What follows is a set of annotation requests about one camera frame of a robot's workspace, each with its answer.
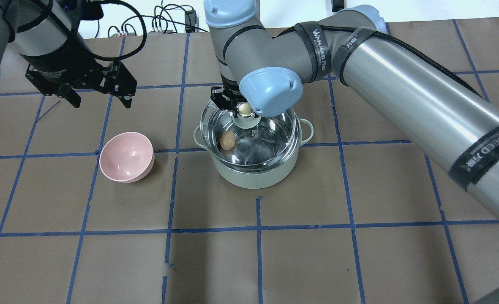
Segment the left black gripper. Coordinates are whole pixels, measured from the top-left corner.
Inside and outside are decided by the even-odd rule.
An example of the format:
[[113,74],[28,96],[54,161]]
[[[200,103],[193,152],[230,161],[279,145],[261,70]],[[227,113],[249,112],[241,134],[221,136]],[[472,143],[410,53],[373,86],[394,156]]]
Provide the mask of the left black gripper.
[[39,55],[25,54],[17,47],[17,53],[28,63],[25,78],[42,95],[55,95],[79,108],[82,99],[75,89],[93,89],[115,96],[130,109],[137,87],[135,77],[121,61],[104,67],[90,52],[84,40],[67,40],[54,51]]

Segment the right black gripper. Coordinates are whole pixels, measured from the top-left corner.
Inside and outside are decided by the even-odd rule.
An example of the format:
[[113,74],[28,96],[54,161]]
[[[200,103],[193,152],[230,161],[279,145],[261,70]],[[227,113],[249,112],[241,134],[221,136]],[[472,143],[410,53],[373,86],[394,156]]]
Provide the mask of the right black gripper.
[[243,95],[237,83],[224,82],[222,86],[211,87],[210,100],[218,109],[228,110],[237,117],[237,107],[243,103]]

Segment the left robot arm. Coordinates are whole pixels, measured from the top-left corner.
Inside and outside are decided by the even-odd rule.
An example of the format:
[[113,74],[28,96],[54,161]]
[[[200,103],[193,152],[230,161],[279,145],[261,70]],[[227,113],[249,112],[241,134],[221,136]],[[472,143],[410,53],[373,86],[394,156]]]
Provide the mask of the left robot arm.
[[55,95],[79,108],[76,90],[91,89],[115,96],[129,109],[137,81],[122,60],[142,50],[147,36],[128,54],[95,54],[79,34],[79,24],[89,19],[87,6],[96,8],[95,19],[100,19],[103,4],[124,6],[144,23],[134,7],[121,0],[76,0],[68,11],[61,0],[0,0],[0,66],[11,46],[28,63],[25,77],[42,95]]

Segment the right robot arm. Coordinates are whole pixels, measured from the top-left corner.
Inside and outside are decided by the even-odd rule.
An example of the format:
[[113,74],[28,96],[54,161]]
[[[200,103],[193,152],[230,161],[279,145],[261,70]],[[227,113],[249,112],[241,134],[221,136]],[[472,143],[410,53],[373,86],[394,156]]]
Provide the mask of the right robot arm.
[[226,83],[259,116],[294,106],[302,85],[333,73],[402,131],[499,220],[499,109],[462,79],[386,34],[376,8],[356,6],[271,37],[255,0],[205,0]]

